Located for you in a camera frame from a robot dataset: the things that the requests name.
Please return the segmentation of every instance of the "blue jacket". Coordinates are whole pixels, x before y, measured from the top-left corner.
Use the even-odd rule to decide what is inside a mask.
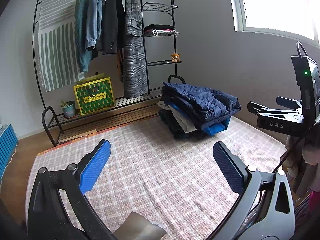
[[[87,33],[86,33],[86,49],[97,51],[102,50],[101,23],[102,23],[102,7],[105,0],[90,0],[87,13]]]
[[[76,31],[75,43],[77,46],[77,60],[81,72],[88,71],[88,66],[91,61],[92,51],[85,47],[86,42],[86,26],[87,26],[87,12],[90,0],[79,0],[76,11]]]
[[[165,101],[173,102],[197,129],[222,122],[241,110],[238,98],[207,87],[163,83]]]

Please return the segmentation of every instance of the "plant pot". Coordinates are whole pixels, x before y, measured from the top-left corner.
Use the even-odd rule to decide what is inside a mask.
[[[70,118],[76,115],[76,106],[74,101],[68,101],[69,106],[62,107],[64,117]]]

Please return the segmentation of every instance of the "striped towel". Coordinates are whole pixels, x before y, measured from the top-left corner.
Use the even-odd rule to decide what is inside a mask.
[[[38,26],[39,63],[45,90],[84,78],[77,62],[75,11],[79,0],[44,0]]]

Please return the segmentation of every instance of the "screw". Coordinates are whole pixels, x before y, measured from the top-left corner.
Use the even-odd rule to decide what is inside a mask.
[[[77,165],[74,164],[74,163],[71,163],[71,164],[68,166],[68,170],[69,170],[69,171],[74,171],[76,168],[77,168]]]
[[[257,170],[257,167],[253,166],[253,165],[248,165],[247,169],[248,169],[248,171],[255,172]]]
[[[279,174],[279,175],[284,175],[284,174],[285,174],[284,170],[279,169],[279,170],[277,170],[277,171],[278,171],[278,174]]]
[[[45,173],[45,167],[40,168],[39,173]]]

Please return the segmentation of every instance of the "potted plant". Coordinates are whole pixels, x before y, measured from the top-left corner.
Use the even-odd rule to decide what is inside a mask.
[[[60,101],[59,106],[61,106],[64,117],[65,118],[70,118],[76,115],[76,106],[74,101]]]

